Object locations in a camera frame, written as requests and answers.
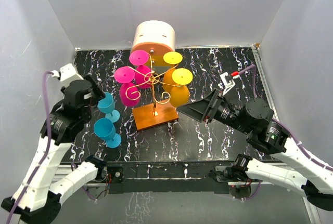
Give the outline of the orange wine glass front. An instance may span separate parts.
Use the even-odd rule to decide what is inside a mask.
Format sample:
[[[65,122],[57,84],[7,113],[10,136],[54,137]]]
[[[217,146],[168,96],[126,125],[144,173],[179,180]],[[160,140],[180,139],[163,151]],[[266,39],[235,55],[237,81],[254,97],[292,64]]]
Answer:
[[[172,80],[176,85],[170,92],[170,104],[177,108],[189,101],[187,85],[192,82],[193,74],[186,68],[179,68],[172,73]]]

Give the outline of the orange wine glass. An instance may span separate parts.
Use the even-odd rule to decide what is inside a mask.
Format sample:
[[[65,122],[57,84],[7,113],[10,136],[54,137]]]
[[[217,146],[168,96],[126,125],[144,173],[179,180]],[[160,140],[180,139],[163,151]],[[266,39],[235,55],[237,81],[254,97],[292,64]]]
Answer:
[[[187,85],[192,82],[193,74],[186,68],[179,68],[172,73],[172,80],[176,85],[170,92],[170,104],[177,108],[189,101]]]
[[[172,74],[176,70],[177,65],[183,60],[183,56],[178,52],[171,51],[163,56],[163,60],[171,66],[163,77],[163,89],[170,93],[171,89],[176,85],[172,79]]]

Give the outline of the magenta wine glass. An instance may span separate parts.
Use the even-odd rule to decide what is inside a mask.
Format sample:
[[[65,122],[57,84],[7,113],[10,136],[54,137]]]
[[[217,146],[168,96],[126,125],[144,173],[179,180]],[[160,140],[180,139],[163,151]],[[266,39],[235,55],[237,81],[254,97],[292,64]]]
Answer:
[[[135,83],[141,89],[151,87],[148,83],[151,76],[151,68],[146,66],[146,62],[150,60],[150,55],[144,50],[136,50],[130,54],[129,61],[135,68]]]
[[[134,107],[140,100],[140,93],[132,82],[134,78],[135,71],[128,66],[118,68],[114,74],[114,79],[121,84],[120,99],[126,107]]]

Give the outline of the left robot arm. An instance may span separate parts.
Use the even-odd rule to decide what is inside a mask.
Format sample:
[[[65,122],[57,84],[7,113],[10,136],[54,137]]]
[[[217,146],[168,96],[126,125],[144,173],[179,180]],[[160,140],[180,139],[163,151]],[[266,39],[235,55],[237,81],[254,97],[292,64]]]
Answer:
[[[78,77],[62,86],[63,99],[50,108],[45,102],[46,120],[29,170],[13,196],[3,199],[7,223],[14,214],[21,223],[52,223],[63,203],[90,181],[107,177],[106,162],[94,155],[57,182],[56,171],[77,134],[92,118],[91,108],[105,93],[91,76]]]

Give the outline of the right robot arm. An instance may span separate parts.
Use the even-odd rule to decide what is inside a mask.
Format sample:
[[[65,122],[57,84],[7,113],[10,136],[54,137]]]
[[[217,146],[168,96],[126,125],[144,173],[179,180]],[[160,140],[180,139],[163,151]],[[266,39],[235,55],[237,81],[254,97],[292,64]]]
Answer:
[[[263,99],[252,98],[239,109],[215,89],[205,98],[177,110],[198,122],[216,120],[245,134],[253,148],[290,167],[265,165],[240,154],[225,172],[215,171],[216,176],[267,181],[299,193],[320,209],[332,210],[332,167],[308,151],[285,125],[274,119],[274,111]]]

